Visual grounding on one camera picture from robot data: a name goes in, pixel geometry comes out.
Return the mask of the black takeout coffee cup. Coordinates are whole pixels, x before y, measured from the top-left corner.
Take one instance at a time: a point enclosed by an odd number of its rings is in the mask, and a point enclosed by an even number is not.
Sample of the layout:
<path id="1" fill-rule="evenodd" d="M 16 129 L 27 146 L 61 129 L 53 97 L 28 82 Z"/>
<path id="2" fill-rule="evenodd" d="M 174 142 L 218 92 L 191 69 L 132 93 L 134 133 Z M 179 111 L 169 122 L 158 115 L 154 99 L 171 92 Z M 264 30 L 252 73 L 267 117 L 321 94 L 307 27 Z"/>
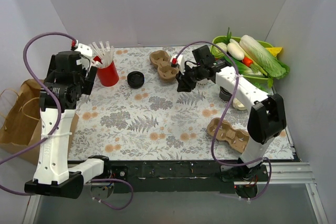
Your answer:
<path id="1" fill-rule="evenodd" d="M 220 91 L 219 91 L 219 99 L 225 104 L 227 105 L 228 102 L 230 101 L 232 97 L 232 94 L 230 92 L 228 92 L 226 89 L 224 89 L 223 87 L 220 87 Z"/>

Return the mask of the brown pulp cup carrier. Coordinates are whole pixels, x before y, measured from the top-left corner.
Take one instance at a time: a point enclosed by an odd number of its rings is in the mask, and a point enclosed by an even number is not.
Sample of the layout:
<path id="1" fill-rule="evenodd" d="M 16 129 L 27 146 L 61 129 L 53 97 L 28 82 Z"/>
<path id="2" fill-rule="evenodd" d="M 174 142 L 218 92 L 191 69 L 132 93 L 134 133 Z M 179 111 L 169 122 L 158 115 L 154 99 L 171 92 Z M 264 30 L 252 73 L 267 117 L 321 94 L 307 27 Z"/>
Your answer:
<path id="1" fill-rule="evenodd" d="M 150 62 L 157 69 L 159 78 L 165 82 L 173 82 L 176 80 L 178 68 L 171 66 L 171 56 L 164 50 L 158 50 L 150 53 Z"/>
<path id="2" fill-rule="evenodd" d="M 239 153 L 243 153 L 249 141 L 249 134 L 245 130 L 234 129 L 232 125 L 223 120 L 217 132 L 218 141 L 227 142 L 230 147 Z"/>

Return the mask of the black plastic cup lids stack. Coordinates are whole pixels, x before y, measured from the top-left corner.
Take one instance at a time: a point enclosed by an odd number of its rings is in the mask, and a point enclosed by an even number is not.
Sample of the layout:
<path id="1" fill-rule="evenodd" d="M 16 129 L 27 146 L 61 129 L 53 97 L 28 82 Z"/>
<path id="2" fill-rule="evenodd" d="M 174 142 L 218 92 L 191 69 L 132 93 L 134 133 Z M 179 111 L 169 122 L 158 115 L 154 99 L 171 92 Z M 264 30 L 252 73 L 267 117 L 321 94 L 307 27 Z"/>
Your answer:
<path id="1" fill-rule="evenodd" d="M 132 71 L 127 75 L 128 85 L 133 89 L 138 89 L 144 85 L 144 74 L 139 71 Z"/>

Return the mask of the brown paper bag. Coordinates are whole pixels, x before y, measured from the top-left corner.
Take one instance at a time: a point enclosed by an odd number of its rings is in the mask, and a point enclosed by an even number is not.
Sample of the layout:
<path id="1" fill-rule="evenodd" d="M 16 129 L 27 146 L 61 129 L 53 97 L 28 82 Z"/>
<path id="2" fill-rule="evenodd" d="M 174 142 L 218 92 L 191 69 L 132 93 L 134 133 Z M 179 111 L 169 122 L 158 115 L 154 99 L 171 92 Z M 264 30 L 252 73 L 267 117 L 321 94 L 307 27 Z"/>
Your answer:
<path id="1" fill-rule="evenodd" d="M 39 114 L 40 85 L 29 79 L 23 82 L 16 102 L 1 128 L 1 149 L 16 154 L 40 141 L 41 120 Z"/>

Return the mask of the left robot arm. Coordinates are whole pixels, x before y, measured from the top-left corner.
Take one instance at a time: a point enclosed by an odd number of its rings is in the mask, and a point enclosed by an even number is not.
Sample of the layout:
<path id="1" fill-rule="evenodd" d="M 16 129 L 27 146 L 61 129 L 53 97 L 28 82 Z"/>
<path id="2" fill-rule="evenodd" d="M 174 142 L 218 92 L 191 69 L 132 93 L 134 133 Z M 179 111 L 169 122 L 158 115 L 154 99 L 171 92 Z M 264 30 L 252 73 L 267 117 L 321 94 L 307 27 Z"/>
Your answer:
<path id="1" fill-rule="evenodd" d="M 90 156 L 68 167 L 70 128 L 77 101 L 83 94 L 90 95 L 97 73 L 96 68 L 83 66 L 83 58 L 78 51 L 61 51 L 51 57 L 39 96 L 43 143 L 34 176 L 25 183 L 26 193 L 77 199 L 84 184 L 93 178 L 100 182 L 111 178 L 106 156 Z"/>

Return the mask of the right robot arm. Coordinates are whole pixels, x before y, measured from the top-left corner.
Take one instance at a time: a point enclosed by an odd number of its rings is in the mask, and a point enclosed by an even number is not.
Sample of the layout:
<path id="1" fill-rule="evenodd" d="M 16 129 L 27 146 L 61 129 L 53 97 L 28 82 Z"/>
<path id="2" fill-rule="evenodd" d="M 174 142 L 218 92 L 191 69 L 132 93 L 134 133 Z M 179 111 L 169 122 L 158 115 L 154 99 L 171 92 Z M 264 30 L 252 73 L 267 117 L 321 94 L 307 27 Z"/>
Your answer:
<path id="1" fill-rule="evenodd" d="M 269 95 L 239 75 L 232 59 L 215 59 L 208 46 L 193 50 L 191 66 L 181 54 L 170 59 L 178 67 L 178 92 L 191 92 L 198 81 L 211 80 L 237 98 L 248 110 L 249 140 L 235 164 L 227 164 L 232 178 L 251 180 L 260 170 L 270 143 L 287 126 L 284 100 L 279 94 Z"/>

